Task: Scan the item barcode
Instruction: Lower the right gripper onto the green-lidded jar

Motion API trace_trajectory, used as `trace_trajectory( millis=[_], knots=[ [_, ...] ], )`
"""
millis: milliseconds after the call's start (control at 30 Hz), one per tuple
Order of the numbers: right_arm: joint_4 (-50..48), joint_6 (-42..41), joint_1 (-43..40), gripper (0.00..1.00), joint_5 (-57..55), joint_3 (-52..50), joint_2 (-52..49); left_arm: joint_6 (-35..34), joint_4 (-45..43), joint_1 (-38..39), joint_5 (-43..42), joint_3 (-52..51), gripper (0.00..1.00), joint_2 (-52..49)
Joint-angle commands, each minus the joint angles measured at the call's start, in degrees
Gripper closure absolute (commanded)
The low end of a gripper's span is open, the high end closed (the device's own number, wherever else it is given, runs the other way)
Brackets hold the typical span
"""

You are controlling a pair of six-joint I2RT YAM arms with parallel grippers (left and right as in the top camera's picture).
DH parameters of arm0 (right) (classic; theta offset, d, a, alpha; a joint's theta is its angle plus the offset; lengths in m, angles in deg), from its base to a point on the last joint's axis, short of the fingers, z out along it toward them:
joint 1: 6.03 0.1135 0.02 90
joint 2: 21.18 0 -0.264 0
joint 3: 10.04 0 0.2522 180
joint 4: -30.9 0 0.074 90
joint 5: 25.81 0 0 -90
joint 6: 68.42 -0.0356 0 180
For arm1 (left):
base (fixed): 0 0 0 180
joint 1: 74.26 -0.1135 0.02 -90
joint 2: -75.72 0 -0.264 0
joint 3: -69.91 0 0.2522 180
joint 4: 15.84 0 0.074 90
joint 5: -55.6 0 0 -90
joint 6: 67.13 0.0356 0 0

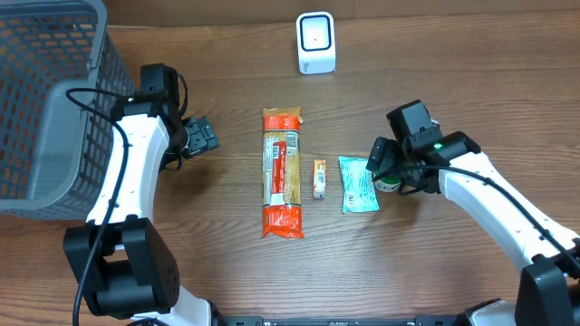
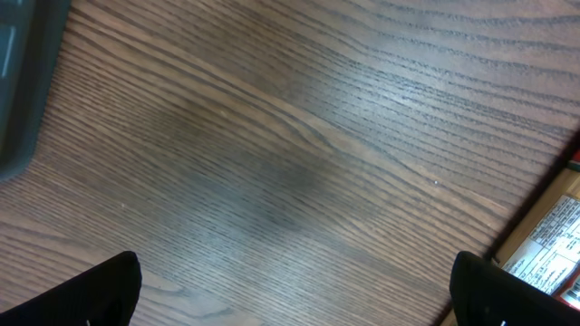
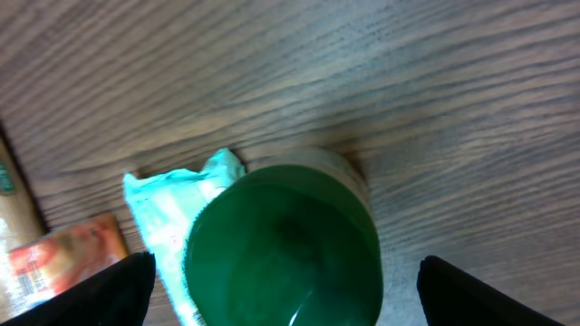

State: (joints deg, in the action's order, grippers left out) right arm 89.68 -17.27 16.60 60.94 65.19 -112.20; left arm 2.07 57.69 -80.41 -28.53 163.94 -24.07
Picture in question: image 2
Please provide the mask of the orange noodle packet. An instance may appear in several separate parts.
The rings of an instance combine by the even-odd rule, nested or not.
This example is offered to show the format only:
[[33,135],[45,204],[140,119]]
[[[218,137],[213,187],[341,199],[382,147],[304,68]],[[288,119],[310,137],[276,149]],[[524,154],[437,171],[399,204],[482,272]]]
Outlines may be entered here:
[[[577,155],[572,156],[495,256],[485,261],[579,311]],[[459,326],[453,309],[442,326]]]

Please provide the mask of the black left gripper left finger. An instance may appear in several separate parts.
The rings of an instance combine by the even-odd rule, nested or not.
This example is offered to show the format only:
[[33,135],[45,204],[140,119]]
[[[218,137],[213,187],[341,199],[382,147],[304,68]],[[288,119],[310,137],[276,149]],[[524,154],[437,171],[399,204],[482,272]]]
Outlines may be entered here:
[[1,313],[1,326],[128,326],[140,298],[138,257],[125,251]]

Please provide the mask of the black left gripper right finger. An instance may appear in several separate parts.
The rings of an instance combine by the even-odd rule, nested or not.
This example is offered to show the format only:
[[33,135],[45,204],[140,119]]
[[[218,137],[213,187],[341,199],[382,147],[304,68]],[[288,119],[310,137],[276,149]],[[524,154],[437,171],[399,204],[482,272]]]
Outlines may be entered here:
[[459,326],[579,326],[579,311],[462,251],[449,292]]

